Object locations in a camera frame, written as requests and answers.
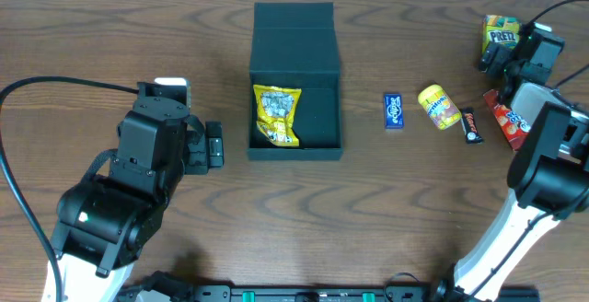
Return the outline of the green Pretz snack box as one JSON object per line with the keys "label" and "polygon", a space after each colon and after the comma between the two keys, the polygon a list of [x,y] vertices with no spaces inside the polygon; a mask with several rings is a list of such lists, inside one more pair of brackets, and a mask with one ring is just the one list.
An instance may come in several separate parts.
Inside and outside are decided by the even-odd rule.
{"label": "green Pretz snack box", "polygon": [[486,15],[482,22],[481,51],[485,52],[491,43],[499,43],[510,49],[519,42],[521,22],[516,17]]}

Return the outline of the yellow Hacks candy bag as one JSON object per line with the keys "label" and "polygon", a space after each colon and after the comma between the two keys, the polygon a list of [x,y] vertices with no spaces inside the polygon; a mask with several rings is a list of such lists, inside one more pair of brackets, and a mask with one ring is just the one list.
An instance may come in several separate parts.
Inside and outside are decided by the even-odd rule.
{"label": "yellow Hacks candy bag", "polygon": [[294,121],[302,89],[254,85],[253,91],[257,104],[258,130],[273,145],[300,146],[294,132]]}

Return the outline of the red Hello Panda box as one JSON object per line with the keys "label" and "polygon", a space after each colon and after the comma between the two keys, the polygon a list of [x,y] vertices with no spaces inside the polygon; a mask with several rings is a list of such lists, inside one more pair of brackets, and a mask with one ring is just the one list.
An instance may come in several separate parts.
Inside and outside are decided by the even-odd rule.
{"label": "red Hello Panda box", "polygon": [[513,151],[518,151],[530,132],[531,125],[519,114],[498,102],[497,89],[485,92],[483,98],[499,124],[508,144]]}

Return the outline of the black gift box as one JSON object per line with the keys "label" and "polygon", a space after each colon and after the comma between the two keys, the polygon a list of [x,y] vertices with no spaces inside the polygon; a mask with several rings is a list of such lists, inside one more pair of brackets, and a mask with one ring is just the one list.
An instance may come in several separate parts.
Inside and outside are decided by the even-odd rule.
{"label": "black gift box", "polygon": [[257,3],[249,62],[252,86],[299,88],[298,146],[276,146],[256,126],[250,96],[250,160],[338,160],[343,154],[341,63],[332,3]]}

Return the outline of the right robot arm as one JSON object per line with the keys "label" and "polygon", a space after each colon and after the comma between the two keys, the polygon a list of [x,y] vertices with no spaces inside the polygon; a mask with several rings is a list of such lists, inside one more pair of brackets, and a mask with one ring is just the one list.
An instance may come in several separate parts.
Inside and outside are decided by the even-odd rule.
{"label": "right robot arm", "polygon": [[474,249],[429,295],[432,301],[493,301],[543,235],[588,207],[588,113],[546,83],[565,45],[529,22],[515,48],[490,43],[480,70],[502,78],[497,100],[530,124],[507,174],[507,198]]}

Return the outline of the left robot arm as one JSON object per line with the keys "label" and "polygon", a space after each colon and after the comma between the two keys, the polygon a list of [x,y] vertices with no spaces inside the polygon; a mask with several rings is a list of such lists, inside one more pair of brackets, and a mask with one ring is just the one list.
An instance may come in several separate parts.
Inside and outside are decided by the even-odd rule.
{"label": "left robot arm", "polygon": [[114,300],[181,179],[225,163],[222,125],[191,114],[184,78],[139,83],[116,132],[117,148],[97,155],[57,205],[51,244],[59,273],[47,276],[45,301]]}

